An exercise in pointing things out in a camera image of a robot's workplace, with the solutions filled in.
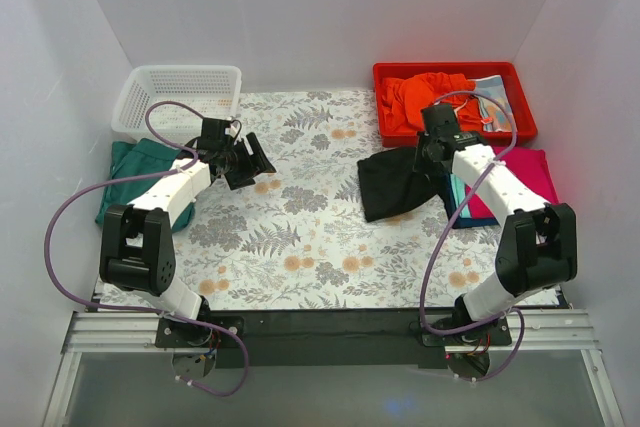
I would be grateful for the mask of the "black t shirt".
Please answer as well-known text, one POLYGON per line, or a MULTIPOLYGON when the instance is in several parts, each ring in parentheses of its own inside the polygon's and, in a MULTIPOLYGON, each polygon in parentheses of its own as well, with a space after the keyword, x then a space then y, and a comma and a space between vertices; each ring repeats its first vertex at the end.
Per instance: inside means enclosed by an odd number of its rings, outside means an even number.
POLYGON ((408 213, 444 191, 444 179, 414 170, 415 147, 378 152, 357 162, 367 223, 408 213))

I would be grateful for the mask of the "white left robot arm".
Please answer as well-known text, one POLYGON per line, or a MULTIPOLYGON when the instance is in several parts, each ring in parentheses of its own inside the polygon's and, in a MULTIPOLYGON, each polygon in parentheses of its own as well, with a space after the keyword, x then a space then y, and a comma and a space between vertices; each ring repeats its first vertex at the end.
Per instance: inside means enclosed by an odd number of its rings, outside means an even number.
POLYGON ((204 119, 200 135, 173 161, 171 175, 128 204, 109 207, 104 216, 101 281, 182 317, 178 334, 193 347, 211 339, 213 324, 200 314, 204 298, 177 276, 172 228, 216 180, 222 178, 237 190, 253 185, 260 174, 276 171, 256 134, 242 136, 240 131, 237 120, 204 119))

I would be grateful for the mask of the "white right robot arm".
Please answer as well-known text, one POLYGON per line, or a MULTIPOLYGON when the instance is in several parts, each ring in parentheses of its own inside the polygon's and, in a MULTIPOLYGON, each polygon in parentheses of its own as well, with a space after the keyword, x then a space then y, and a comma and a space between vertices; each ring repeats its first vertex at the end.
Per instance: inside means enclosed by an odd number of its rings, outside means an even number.
POLYGON ((501 228, 494 272, 455 301, 443 328, 425 327, 471 345, 519 301, 576 277, 576 215, 568 204, 553 204, 521 182, 479 133, 460 128, 451 105, 439 103, 421 115, 425 129, 415 170, 464 181, 501 228))

